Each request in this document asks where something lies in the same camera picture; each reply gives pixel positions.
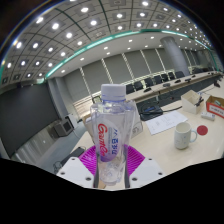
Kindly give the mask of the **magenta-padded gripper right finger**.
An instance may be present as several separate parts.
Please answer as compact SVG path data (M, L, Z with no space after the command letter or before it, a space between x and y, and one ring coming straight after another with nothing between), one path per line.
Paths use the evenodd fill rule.
M155 160L143 156L134 147L126 146L125 153L124 183L126 187L143 187L165 176Z

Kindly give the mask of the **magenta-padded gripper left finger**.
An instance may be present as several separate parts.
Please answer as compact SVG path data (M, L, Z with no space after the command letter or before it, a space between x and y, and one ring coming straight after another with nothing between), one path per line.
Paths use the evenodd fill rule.
M99 178L95 147L90 147L79 157L71 156L57 176L84 188L97 188Z

